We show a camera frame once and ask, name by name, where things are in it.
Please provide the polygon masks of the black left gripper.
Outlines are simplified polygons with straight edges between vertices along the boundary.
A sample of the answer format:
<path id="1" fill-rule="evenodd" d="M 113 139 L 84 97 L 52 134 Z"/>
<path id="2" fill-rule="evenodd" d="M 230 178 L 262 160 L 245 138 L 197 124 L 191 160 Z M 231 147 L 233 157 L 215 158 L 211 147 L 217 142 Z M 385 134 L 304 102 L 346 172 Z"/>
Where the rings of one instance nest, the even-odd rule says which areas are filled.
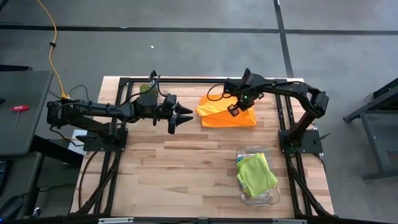
<path id="1" fill-rule="evenodd" d="M 141 95 L 134 100 L 134 115 L 140 119 L 151 119 L 152 124 L 157 124 L 158 121 L 165 119 L 168 120 L 168 113 L 165 111 L 174 111 L 168 120 L 168 133 L 175 134 L 175 128 L 187 121 L 193 119 L 192 116 L 181 114 L 191 114 L 193 111 L 189 108 L 182 106 L 177 101 L 177 96 L 168 93 L 162 105 L 157 102 L 157 95 Z"/>

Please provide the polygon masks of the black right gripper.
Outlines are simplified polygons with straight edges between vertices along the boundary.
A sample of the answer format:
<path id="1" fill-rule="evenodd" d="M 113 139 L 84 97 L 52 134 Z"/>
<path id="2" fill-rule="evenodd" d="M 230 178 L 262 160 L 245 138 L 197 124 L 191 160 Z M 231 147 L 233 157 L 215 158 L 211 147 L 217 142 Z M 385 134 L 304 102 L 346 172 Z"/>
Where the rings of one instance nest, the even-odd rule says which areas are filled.
<path id="1" fill-rule="evenodd" d="M 236 117 L 241 111 L 246 111 L 254 105 L 254 101 L 262 98 L 261 85 L 264 84 L 264 78 L 255 73 L 243 75 L 240 80 L 228 78 L 224 82 L 223 94 L 236 97 L 236 104 L 229 105 L 227 110 Z"/>

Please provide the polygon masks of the orange microfiber towel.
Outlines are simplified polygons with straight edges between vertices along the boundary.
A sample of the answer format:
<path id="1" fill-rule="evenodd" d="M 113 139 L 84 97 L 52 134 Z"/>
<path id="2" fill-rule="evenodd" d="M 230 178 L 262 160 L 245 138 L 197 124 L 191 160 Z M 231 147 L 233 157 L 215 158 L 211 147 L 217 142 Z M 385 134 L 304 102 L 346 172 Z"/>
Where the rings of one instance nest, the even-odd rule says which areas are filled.
<path id="1" fill-rule="evenodd" d="M 220 99 L 221 95 L 205 95 L 196 107 L 195 111 L 201 118 L 201 125 L 205 128 L 237 128 L 254 127 L 257 124 L 254 108 L 246 111 L 239 111 L 236 117 L 233 117 L 227 107 L 235 104 L 236 97 Z"/>

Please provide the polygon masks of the green microfiber towel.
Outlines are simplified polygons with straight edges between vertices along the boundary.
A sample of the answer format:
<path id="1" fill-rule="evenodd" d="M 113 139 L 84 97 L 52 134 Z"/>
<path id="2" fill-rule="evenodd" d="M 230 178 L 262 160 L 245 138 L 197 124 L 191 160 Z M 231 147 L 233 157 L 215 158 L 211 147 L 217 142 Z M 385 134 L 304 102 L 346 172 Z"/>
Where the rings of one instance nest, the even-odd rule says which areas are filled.
<path id="1" fill-rule="evenodd" d="M 244 192 L 251 198 L 257 198 L 278 184 L 263 152 L 241 159 L 237 162 L 237 170 L 236 177 Z"/>

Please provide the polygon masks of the potted succulent plant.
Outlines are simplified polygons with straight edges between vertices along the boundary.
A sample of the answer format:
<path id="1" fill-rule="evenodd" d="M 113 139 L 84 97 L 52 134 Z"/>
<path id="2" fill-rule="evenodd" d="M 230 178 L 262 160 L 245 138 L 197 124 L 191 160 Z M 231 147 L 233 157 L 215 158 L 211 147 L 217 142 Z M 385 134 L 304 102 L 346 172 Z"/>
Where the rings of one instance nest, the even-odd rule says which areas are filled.
<path id="1" fill-rule="evenodd" d="M 140 89 L 139 93 L 140 93 L 140 95 L 151 94 L 151 95 L 158 96 L 159 91 L 158 91 L 157 87 L 158 87 L 157 83 L 141 85 L 139 88 Z"/>

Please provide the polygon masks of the clear plastic bin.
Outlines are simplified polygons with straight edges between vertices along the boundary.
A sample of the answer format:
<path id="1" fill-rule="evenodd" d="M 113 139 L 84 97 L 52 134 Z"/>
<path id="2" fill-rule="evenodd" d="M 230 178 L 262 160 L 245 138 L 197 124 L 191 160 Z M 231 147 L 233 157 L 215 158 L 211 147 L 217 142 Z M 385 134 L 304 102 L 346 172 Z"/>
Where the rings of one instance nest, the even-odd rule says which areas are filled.
<path id="1" fill-rule="evenodd" d="M 236 158 L 238 156 L 242 156 L 244 158 L 253 156 L 255 153 L 258 153 L 258 152 L 263 152 L 265 154 L 269 168 L 270 168 L 271 172 L 274 174 L 274 171 L 273 171 L 274 168 L 272 166 L 272 160 L 271 160 L 271 153 L 268 150 L 268 148 L 266 148 L 266 147 L 263 147 L 263 146 L 240 147 L 236 150 Z M 271 188 L 271 189 L 265 191 L 263 194 L 261 194 L 257 198 L 251 198 L 247 193 L 245 193 L 243 190 L 243 187 L 239 183 L 239 180 L 238 180 L 238 185 L 239 185 L 239 194 L 240 194 L 241 201 L 245 205 L 268 206 L 268 205 L 275 205 L 275 204 L 279 203 L 279 201 L 280 201 L 280 193 L 277 188 L 277 185 L 274 188 Z"/>

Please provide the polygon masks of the white paper sheet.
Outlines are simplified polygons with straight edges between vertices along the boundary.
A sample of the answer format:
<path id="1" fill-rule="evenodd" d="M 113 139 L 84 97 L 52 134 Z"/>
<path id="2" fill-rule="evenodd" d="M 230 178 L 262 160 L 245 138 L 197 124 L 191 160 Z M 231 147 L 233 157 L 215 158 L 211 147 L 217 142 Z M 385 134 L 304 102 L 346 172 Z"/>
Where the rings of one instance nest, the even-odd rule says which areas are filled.
<path id="1" fill-rule="evenodd" d="M 86 131 L 86 130 L 75 129 L 73 131 L 71 138 L 69 138 L 69 140 L 72 141 L 73 143 L 71 143 L 71 142 L 69 143 L 68 149 L 70 151 L 73 151 L 73 152 L 76 152 L 78 154 L 85 156 L 87 154 L 87 152 L 83 150 L 84 143 L 77 140 L 76 137 L 77 136 L 85 136 L 87 134 L 87 132 L 88 131 Z"/>

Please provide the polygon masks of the grey desk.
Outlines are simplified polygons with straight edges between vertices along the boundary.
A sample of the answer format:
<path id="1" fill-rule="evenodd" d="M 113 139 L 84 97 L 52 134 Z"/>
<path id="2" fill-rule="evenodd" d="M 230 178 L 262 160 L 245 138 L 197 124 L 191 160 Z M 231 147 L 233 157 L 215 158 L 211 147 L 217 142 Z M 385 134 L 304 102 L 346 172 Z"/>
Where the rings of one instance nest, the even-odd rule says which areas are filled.
<path id="1" fill-rule="evenodd" d="M 0 72 L 0 157 L 14 157 L 29 153 L 40 119 L 47 92 L 52 82 L 50 71 Z M 13 106 L 27 105 L 28 111 L 17 113 Z"/>

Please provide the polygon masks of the dark desk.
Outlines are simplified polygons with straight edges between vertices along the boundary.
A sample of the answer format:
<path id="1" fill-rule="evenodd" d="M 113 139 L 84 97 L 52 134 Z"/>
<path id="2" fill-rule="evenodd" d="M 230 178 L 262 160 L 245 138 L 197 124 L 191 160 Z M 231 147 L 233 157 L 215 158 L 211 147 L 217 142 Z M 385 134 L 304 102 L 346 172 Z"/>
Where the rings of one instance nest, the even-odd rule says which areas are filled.
<path id="1" fill-rule="evenodd" d="M 0 219 L 20 220 L 34 212 L 39 194 L 37 186 L 44 161 L 38 152 L 11 161 L 4 187 L 0 190 Z"/>

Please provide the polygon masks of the black keyboard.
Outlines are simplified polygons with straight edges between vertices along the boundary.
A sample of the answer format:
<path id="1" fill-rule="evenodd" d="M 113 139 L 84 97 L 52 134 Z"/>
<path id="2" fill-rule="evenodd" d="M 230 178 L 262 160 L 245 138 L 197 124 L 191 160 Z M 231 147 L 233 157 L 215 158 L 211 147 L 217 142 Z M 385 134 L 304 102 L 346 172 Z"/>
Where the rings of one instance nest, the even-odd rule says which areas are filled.
<path id="1" fill-rule="evenodd" d="M 0 195 L 4 190 L 6 179 L 9 173 L 11 163 L 9 161 L 0 161 Z"/>

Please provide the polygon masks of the black aluminium rig frame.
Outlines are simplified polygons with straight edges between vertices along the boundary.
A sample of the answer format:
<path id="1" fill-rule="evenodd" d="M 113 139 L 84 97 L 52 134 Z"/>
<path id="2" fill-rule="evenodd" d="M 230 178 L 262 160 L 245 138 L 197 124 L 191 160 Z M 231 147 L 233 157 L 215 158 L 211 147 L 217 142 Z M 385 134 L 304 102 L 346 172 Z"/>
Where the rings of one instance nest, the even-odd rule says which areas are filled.
<path id="1" fill-rule="evenodd" d="M 163 92 L 194 110 L 220 78 L 169 77 L 182 83 L 160 83 Z M 279 148 L 277 100 L 265 94 L 254 105 L 257 124 L 251 128 L 203 128 L 194 119 L 167 133 L 167 122 L 148 119 L 129 124 L 127 148 L 121 154 L 111 215 L 114 217 L 293 218 L 292 193 L 284 155 Z M 279 203 L 249 206 L 240 199 L 236 150 L 265 146 L 266 158 L 277 177 Z M 307 186 L 319 204 L 334 214 L 321 161 L 302 155 Z"/>

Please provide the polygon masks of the grey metal desk frame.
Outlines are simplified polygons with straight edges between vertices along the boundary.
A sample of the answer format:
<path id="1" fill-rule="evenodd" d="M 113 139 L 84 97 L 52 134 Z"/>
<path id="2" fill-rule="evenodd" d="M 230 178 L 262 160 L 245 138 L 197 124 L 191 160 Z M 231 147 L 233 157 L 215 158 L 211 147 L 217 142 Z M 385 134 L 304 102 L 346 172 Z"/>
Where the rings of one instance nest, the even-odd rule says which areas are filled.
<path id="1" fill-rule="evenodd" d="M 371 93 L 371 101 L 343 118 L 360 119 L 372 147 L 378 171 L 363 180 L 398 177 L 398 78 Z"/>

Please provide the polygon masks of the red-handled hex key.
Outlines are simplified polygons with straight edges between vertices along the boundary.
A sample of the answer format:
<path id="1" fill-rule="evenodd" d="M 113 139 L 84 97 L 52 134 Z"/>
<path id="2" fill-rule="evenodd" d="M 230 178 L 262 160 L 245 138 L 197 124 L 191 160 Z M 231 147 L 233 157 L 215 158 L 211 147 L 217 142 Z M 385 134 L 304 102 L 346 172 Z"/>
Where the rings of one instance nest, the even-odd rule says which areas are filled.
<path id="1" fill-rule="evenodd" d="M 13 106 L 10 110 L 17 113 L 16 121 L 14 124 L 14 129 L 17 128 L 17 124 L 19 121 L 20 113 L 23 111 L 28 111 L 30 108 L 27 105 Z"/>

